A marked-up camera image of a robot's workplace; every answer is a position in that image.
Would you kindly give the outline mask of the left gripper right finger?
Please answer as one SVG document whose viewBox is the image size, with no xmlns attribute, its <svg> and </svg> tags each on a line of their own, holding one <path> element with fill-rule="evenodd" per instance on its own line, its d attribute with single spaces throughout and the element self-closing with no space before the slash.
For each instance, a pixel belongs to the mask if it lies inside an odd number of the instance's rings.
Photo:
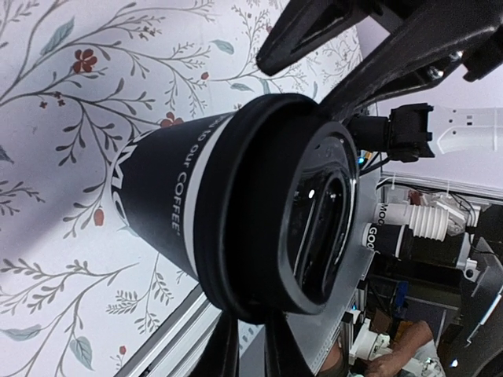
<svg viewBox="0 0 503 377">
<path fill-rule="evenodd" d="M 265 330 L 265 376 L 314 377 L 282 312 L 270 313 Z"/>
</svg>

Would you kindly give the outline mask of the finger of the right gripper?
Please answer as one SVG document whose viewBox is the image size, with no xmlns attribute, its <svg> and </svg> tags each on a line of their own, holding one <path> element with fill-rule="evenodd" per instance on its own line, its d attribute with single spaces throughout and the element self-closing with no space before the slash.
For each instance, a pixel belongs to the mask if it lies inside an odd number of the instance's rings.
<svg viewBox="0 0 503 377">
<path fill-rule="evenodd" d="M 425 1 L 319 107 L 345 119 L 375 101 L 436 87 L 460 66 L 474 82 L 501 64 L 500 1 Z"/>
<path fill-rule="evenodd" d="M 276 75 L 368 15 L 368 1 L 292 0 L 257 53 L 257 67 Z"/>
</svg>

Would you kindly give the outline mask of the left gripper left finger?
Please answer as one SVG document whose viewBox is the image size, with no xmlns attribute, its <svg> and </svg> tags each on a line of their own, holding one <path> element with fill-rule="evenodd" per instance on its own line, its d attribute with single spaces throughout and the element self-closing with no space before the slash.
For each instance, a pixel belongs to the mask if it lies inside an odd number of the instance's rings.
<svg viewBox="0 0 503 377">
<path fill-rule="evenodd" d="M 238 376 L 237 319 L 223 312 L 204 351 L 204 376 Z"/>
</svg>

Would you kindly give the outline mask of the black white paper cup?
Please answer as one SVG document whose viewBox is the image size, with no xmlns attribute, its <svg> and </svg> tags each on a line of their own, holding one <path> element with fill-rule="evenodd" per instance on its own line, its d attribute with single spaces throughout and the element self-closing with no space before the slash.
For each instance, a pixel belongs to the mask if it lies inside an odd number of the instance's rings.
<svg viewBox="0 0 503 377">
<path fill-rule="evenodd" d="M 112 201 L 125 225 L 193 279 L 195 206 L 204 171 L 232 114 L 162 127 L 119 154 Z"/>
</svg>

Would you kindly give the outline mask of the black plastic cup lid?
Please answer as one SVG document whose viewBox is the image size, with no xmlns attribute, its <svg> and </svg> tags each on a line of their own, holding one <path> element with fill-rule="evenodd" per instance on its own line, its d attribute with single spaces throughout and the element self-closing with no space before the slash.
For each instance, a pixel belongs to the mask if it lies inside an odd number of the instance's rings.
<svg viewBox="0 0 503 377">
<path fill-rule="evenodd" d="M 346 128 L 300 94 L 267 94 L 219 128 L 196 202 L 208 298 L 252 324 L 317 314 L 332 293 L 358 198 Z"/>
</svg>

